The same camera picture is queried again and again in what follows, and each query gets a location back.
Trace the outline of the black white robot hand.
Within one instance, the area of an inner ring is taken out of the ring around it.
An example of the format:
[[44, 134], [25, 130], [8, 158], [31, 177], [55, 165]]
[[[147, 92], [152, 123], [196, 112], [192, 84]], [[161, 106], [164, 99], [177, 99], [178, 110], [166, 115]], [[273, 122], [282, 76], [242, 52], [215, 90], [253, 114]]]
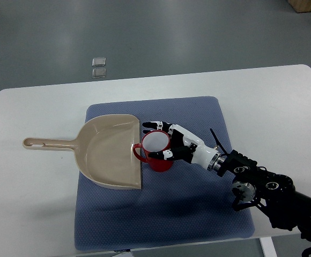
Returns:
[[178, 124], [167, 122], [144, 122], [146, 130], [161, 130], [170, 138], [170, 148], [162, 151], [151, 151], [151, 157], [158, 160], [184, 160], [190, 164], [198, 164], [209, 171], [218, 171], [225, 160], [215, 148], [205, 145], [204, 141]]

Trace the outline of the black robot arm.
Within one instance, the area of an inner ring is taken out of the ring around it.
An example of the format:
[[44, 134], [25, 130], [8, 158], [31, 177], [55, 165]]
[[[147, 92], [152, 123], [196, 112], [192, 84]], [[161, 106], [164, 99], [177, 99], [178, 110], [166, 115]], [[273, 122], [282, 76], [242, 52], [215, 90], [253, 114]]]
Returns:
[[[234, 174], [235, 211], [257, 207], [273, 228], [288, 231], [298, 228], [301, 238], [311, 242], [311, 198], [297, 192], [290, 177], [270, 172], [236, 150], [224, 151], [211, 170], [220, 177], [228, 171]], [[311, 247], [301, 255], [310, 256]]]

